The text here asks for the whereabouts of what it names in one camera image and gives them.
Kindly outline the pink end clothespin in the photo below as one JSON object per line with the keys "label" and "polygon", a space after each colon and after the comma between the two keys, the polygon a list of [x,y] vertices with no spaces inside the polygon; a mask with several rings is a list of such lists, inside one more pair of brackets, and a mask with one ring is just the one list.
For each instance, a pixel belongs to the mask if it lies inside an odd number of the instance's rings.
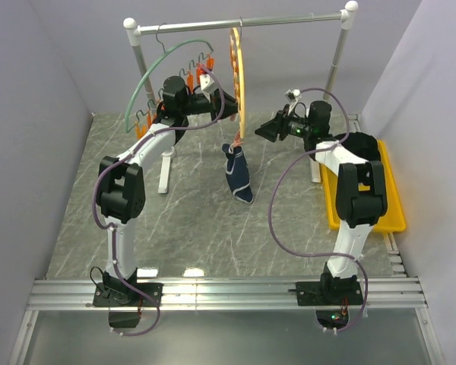
{"label": "pink end clothespin", "polygon": [[243,141],[243,138],[241,137],[241,133],[240,133],[240,131],[238,131],[236,133],[235,138],[233,139],[233,143],[231,144],[231,146],[233,148],[237,148],[237,147],[241,146],[243,143],[244,143],[244,141]]}

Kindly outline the navy blue underwear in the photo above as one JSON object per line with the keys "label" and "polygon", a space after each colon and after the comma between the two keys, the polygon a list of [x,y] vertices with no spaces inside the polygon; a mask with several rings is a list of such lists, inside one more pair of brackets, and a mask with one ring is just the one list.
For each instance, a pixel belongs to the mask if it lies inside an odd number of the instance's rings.
{"label": "navy blue underwear", "polygon": [[223,144],[222,152],[226,156],[225,177],[233,197],[247,204],[253,203],[249,169],[242,147]]}

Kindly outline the yellow clip hanger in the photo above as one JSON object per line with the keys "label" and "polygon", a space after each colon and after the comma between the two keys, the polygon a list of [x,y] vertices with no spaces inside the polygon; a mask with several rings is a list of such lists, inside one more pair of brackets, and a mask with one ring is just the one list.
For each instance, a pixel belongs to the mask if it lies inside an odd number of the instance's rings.
{"label": "yellow clip hanger", "polygon": [[238,103],[239,131],[245,139],[245,69],[239,29],[230,30],[230,64],[233,71],[234,97]]}

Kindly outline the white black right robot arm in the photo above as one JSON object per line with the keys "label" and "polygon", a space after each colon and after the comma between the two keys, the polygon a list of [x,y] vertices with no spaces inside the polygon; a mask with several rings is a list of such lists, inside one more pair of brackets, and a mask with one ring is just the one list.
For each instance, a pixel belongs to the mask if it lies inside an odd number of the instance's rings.
{"label": "white black right robot arm", "polygon": [[337,177],[335,207],[340,227],[334,254],[325,263],[320,281],[309,296],[324,305],[343,300],[360,304],[362,294],[355,263],[373,227],[388,209],[385,170],[378,142],[371,135],[330,133],[332,107],[323,100],[310,104],[306,116],[290,105],[256,129],[256,135],[271,142],[288,135],[299,137],[311,159]]}

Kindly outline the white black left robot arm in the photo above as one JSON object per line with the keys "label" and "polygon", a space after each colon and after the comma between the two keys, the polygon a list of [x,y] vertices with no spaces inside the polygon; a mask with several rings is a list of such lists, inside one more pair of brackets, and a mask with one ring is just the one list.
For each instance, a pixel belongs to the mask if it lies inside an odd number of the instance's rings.
{"label": "white black left robot arm", "polygon": [[162,100],[147,133],[117,157],[100,162],[95,205],[105,219],[109,258],[102,273],[102,297],[128,306],[141,299],[135,264],[135,224],[145,205],[144,174],[173,148],[191,127],[188,118],[208,113],[213,120],[237,114],[239,99],[217,87],[210,75],[202,75],[189,88],[180,76],[163,83]]}

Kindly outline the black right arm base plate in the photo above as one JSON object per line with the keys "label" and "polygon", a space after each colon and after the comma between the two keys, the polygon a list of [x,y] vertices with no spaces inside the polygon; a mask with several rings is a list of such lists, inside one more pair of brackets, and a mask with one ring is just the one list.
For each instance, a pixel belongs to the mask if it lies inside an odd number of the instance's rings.
{"label": "black right arm base plate", "polygon": [[296,294],[299,306],[340,306],[363,304],[363,290],[358,281],[349,284],[324,284],[321,281],[298,281],[289,292]]}

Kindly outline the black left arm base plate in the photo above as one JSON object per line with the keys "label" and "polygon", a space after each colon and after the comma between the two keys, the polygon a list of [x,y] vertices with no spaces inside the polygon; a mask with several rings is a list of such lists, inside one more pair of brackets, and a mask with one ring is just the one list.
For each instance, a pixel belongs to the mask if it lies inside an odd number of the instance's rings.
{"label": "black left arm base plate", "polygon": [[141,320],[141,309],[160,304],[163,284],[140,283],[136,288],[150,296],[155,303],[136,291],[121,286],[119,289],[98,284],[93,296],[93,307],[109,310],[109,325],[114,329],[134,329]]}

